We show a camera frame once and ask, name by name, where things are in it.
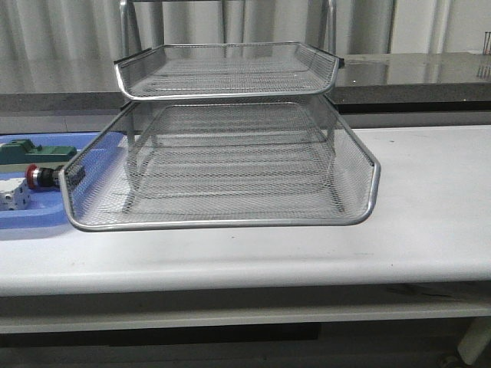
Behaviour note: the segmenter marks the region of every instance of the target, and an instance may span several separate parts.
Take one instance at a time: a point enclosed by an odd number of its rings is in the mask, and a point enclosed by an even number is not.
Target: white electrical component
[[[25,178],[0,180],[0,211],[26,209],[30,202]]]

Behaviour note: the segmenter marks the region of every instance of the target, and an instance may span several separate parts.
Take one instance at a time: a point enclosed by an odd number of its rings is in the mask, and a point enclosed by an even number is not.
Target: green object
[[[65,163],[76,153],[73,146],[35,146],[31,140],[11,140],[0,145],[0,165]]]

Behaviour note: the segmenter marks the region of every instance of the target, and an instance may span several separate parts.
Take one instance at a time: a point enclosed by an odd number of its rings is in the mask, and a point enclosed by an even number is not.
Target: blue tray
[[[15,134],[0,136],[0,143],[11,140],[29,139],[37,146],[75,146],[81,150],[97,133],[46,133]],[[0,179],[21,178],[23,172],[0,172]],[[60,225],[68,222],[64,212],[63,200],[59,189],[30,190],[29,207],[18,211],[0,211],[1,228],[40,228]]]

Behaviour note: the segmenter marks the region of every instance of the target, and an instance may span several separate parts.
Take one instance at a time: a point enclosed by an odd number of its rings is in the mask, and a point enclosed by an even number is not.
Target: stacked letter tray
[[[293,43],[162,46],[118,62],[125,94],[153,101],[131,102],[65,166],[68,218],[87,231],[365,220],[380,165],[318,94],[336,67]]]

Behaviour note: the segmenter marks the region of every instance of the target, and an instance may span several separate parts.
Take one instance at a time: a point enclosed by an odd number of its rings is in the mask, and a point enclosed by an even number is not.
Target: upper tray
[[[338,58],[300,42],[159,46],[115,62],[132,100],[320,94]]]

